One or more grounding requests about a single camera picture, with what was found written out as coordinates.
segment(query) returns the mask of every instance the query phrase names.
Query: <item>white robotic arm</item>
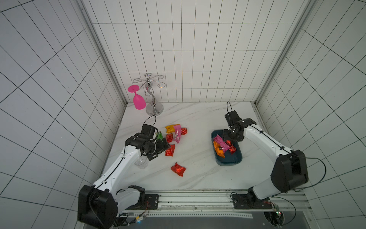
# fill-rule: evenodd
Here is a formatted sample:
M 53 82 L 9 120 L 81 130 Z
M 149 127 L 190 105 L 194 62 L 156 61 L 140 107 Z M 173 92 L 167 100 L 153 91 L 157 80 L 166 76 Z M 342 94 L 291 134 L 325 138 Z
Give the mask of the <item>white robotic arm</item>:
M 236 111 L 225 115 L 229 130 L 223 130 L 223 139 L 242 141 L 244 137 L 255 143 L 273 162 L 271 176 L 248 189 L 250 205 L 263 202 L 266 198 L 287 192 L 308 181 L 306 159 L 300 150 L 293 151 L 266 134 L 250 118 L 241 119 Z
M 130 166 L 145 155 L 152 160 L 170 148 L 165 138 L 153 138 L 156 128 L 143 124 L 141 133 L 127 139 L 121 154 L 92 186 L 84 185 L 79 192 L 78 220 L 93 227 L 110 228 L 118 212 L 129 207 L 140 209 L 147 204 L 145 189 L 135 185 L 118 189 Z

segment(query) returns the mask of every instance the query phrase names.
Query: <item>teal tray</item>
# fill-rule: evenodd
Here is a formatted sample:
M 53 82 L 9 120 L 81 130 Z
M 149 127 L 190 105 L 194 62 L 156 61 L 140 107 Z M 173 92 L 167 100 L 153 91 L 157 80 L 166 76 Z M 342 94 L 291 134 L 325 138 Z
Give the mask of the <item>teal tray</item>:
M 220 137 L 223 137 L 223 130 L 214 130 L 211 133 L 211 142 L 213 147 L 213 138 L 216 137 L 216 135 L 219 135 Z M 240 151 L 239 144 L 235 141 L 232 143 L 234 147 L 236 148 L 236 152 L 231 154 L 229 150 L 224 152 L 225 158 L 222 158 L 217 155 L 215 148 L 213 147 L 213 153 L 215 155 L 216 162 L 221 166 L 230 166 L 230 165 L 236 165 L 240 163 L 243 159 L 242 152 Z

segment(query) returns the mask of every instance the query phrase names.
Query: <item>clear plastic cup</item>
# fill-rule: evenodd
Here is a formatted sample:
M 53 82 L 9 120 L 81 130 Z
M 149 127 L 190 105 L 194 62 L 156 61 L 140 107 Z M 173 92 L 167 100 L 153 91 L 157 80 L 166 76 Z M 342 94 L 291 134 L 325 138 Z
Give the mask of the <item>clear plastic cup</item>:
M 140 169 L 144 169 L 149 164 L 149 160 L 146 156 L 140 156 L 134 164 L 137 165 L 137 167 L 139 167 Z

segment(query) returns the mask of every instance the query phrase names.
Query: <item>plastic wine glass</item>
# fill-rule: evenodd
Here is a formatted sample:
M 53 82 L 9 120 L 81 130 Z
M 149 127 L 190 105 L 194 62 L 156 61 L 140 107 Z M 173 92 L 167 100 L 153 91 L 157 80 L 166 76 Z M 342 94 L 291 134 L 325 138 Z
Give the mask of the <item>plastic wine glass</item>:
M 136 93 L 136 91 L 138 91 L 139 89 L 140 89 L 140 87 L 138 85 L 132 85 L 128 88 L 128 92 L 135 93 L 135 96 L 134 96 L 135 108 L 138 110 L 142 110 L 146 107 L 146 102 L 141 95 L 138 95 Z

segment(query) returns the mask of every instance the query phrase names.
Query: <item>yellow snack bag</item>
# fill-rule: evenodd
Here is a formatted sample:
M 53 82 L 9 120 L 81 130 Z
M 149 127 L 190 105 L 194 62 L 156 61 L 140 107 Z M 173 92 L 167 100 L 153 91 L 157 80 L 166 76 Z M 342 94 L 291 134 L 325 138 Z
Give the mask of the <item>yellow snack bag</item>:
M 174 133 L 175 132 L 175 129 L 174 129 L 173 126 L 176 126 L 176 125 L 179 125 L 179 124 L 174 124 L 174 125 L 166 126 L 165 128 L 167 129 L 167 134 Z

